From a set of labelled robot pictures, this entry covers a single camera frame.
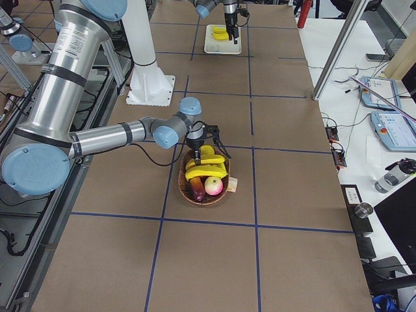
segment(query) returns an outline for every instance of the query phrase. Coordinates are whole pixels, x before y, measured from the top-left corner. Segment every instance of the white table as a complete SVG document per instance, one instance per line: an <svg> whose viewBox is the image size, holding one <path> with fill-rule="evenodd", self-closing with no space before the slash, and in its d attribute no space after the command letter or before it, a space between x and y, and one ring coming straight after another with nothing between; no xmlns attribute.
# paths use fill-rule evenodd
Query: white table
<svg viewBox="0 0 416 312"><path fill-rule="evenodd" d="M322 69L319 69L319 67L324 67L326 59L343 26L343 22L344 21L335 19L308 19L305 28L300 29L302 44L304 46L306 59L310 66L309 71L314 84L316 84L319 75L322 72ZM360 21L336 67L349 68L357 66L358 68L369 68L379 65L377 62L368 62L365 59L366 53L380 54L384 53L384 51L374 37L367 22ZM334 80L344 81L349 75L355 73L356 70L354 69L335 70L332 74L330 83L328 83L319 99L321 112L328 114L328 116L333 118L338 125L356 124L372 111L372 109L368 109L362 104L359 105L358 90L351 91L347 94L345 93L345 90L355 88L354 83L348 82L339 84L334 82ZM360 70L358 77L372 75L373 73L374 68ZM401 82L398 82L398 91L399 93L406 91ZM402 104L405 110L413 116L416 116L416 105L412 99L402 99ZM344 149L348 146L350 132L351 127L339 127L338 135ZM353 128L348 152L346 154L346 163L348 167L342 169L338 175L340 184L357 185L362 200L375 206L388 197L391 192L388 192L387 194L377 192L374 188L374 182L385 174L384 168L386 166L404 157L415 158L416 154L387 151L376 137L370 118L367 117L364 122ZM376 214L370 215L369 219L374 230L374 233L370 237L374 249L376 250L376 260L393 255L396 256L401 263L405 263L385 232Z"/></svg>

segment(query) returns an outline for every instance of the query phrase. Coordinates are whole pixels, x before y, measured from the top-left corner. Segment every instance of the red object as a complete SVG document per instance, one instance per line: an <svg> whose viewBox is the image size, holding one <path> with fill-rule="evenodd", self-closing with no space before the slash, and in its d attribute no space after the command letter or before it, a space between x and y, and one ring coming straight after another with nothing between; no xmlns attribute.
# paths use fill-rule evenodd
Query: red object
<svg viewBox="0 0 416 312"><path fill-rule="evenodd" d="M307 15L309 14L309 10L312 7L312 0L304 0L300 11L300 17L298 20L298 28L304 28Z"/></svg>

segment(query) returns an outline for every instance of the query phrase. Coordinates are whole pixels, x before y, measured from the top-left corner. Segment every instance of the apple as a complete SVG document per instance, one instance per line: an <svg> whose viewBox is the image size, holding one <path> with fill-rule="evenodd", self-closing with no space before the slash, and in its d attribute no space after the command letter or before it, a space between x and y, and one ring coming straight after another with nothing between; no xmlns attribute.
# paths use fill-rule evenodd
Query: apple
<svg viewBox="0 0 416 312"><path fill-rule="evenodd" d="M208 177L205 180L205 191L207 194L215 196L222 192L222 181L219 177Z"/></svg>

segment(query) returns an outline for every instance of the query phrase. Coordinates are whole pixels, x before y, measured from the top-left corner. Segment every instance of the office chair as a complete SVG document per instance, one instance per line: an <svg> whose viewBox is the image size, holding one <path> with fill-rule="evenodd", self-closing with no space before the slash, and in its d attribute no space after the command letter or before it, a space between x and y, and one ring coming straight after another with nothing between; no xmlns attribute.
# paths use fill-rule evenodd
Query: office chair
<svg viewBox="0 0 416 312"><path fill-rule="evenodd" d="M365 11L376 11L377 8L381 5L383 0L370 0L365 8ZM345 20L346 16L351 10L352 3L354 0L331 0L332 4L337 8L337 10L341 11L342 14L338 16L339 19Z"/></svg>

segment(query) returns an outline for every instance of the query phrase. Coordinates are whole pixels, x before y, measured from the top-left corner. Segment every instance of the brown basket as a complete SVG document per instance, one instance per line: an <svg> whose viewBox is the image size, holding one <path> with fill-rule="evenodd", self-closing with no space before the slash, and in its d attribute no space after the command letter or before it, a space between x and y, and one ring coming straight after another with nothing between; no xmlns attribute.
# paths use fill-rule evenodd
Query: brown basket
<svg viewBox="0 0 416 312"><path fill-rule="evenodd" d="M181 168L179 169L179 177L177 179L177 182L179 184L179 191L188 202L193 203L195 205L208 206L214 203L218 203L227 193L228 177L229 177L229 159L218 148L216 148L215 146L213 146L213 148L216 154L223 155L226 158L224 165L226 166L226 170L228 173L226 177L223 177L221 179L224 187L222 189L222 192L218 195L211 196L211 195L206 194L205 198L202 201L194 200L193 195L192 195L192 189L190 187L189 182L187 181L185 177L185 167L187 163L191 160L193 156L193 151L192 150L188 151L181 161Z"/></svg>

